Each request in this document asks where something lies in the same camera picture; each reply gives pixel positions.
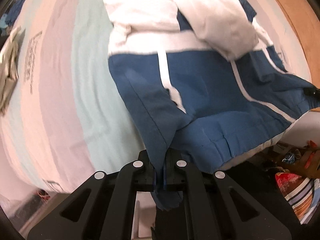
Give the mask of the dark blue folded garment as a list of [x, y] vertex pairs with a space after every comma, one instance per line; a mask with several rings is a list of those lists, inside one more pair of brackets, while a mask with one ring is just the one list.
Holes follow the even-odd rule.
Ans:
[[12, 0], [8, 9], [1, 16], [1, 36], [10, 34], [24, 3], [25, 0]]

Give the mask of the blue and white hooded jacket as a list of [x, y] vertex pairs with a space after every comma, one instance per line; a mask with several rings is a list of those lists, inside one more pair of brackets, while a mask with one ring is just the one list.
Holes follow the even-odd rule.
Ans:
[[199, 170], [229, 169], [281, 136], [319, 100], [286, 70], [247, 0], [103, 0], [113, 29], [108, 67], [157, 172], [160, 209], [179, 205], [165, 188], [165, 155]]

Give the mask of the beige crumpled garment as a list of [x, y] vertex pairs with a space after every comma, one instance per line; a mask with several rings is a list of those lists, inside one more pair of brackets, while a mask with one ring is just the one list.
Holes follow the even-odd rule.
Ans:
[[1, 48], [1, 115], [7, 112], [10, 99], [18, 81], [16, 58], [21, 27], [13, 29]]

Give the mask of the colourful patterned bag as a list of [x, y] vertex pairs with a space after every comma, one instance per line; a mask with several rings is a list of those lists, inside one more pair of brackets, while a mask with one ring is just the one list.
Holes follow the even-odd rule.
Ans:
[[303, 147], [278, 142], [264, 154], [275, 165], [268, 169], [271, 177], [300, 223], [311, 222], [319, 207], [319, 146], [312, 140]]

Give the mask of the striped pastel bed sheet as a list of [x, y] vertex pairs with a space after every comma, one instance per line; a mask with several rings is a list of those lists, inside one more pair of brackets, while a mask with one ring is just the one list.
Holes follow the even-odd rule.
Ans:
[[72, 192], [146, 150], [108, 67], [103, 0], [25, 0], [16, 27], [18, 81], [1, 141], [23, 181]]

